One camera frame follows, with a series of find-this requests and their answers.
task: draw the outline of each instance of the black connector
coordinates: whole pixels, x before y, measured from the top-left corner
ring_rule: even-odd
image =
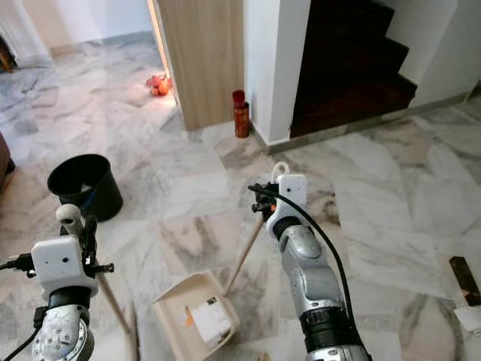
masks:
[[[48,307],[37,307],[35,309],[35,316],[33,317],[33,326],[36,329],[42,327],[42,323],[44,322],[45,314],[47,313]]]
[[[35,267],[33,266],[33,258],[30,253],[22,253],[17,259],[8,261],[6,268],[15,268],[25,272],[35,270]]]
[[[261,185],[256,183],[254,187],[263,190],[268,190],[276,194],[279,193],[279,184],[272,184],[271,182]],[[262,212],[262,220],[267,222],[269,217],[276,210],[276,199],[273,196],[266,196],[264,193],[256,192],[256,203],[253,205],[253,212]]]

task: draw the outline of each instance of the marble floor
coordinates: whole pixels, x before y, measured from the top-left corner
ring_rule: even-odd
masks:
[[[481,339],[453,313],[465,302],[447,260],[465,256],[481,280],[481,100],[267,156],[232,123],[183,130],[174,99],[144,86],[161,70],[155,43],[137,40],[87,43],[49,68],[0,74],[0,130],[18,165],[0,196],[1,262],[57,234],[48,174],[79,153],[105,155],[124,205],[99,225],[99,259],[116,265],[108,278],[120,303],[134,301],[142,359],[174,360],[151,302],[195,271],[228,277],[255,222],[247,185],[283,160],[307,176],[310,212],[343,258],[373,358],[479,359]],[[304,359],[277,243],[264,232],[230,298],[241,327],[210,360]],[[0,358],[28,337],[43,303],[35,279],[0,274]],[[90,313],[92,359],[119,359],[102,294]]]

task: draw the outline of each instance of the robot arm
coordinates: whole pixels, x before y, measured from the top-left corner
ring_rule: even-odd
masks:
[[[303,208],[307,203],[305,177],[283,174],[276,184],[256,184],[250,189],[256,192],[253,210],[262,211],[268,233],[279,241],[283,269],[289,277],[295,310],[305,335],[306,361],[370,360],[353,320],[347,316],[325,249],[304,217],[272,196],[280,194]]]
[[[17,355],[32,339],[36,361],[87,361],[94,339],[89,330],[90,299],[98,292],[95,276],[113,272],[113,263],[98,265],[95,232],[97,221],[87,217],[85,228],[80,211],[63,205],[57,211],[61,235],[35,244],[31,253],[9,261],[4,268],[25,271],[37,277],[48,306],[35,311],[37,331],[7,359]]]

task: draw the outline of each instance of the red bottle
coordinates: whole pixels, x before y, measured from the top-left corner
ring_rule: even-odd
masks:
[[[249,103],[246,102],[244,91],[233,92],[232,100],[234,101],[235,136],[246,138],[249,136]]]

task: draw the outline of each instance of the stuffed toy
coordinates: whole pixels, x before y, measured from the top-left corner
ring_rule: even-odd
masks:
[[[150,94],[153,96],[166,96],[171,88],[171,80],[165,75],[153,75],[147,80],[146,85],[151,88]]]

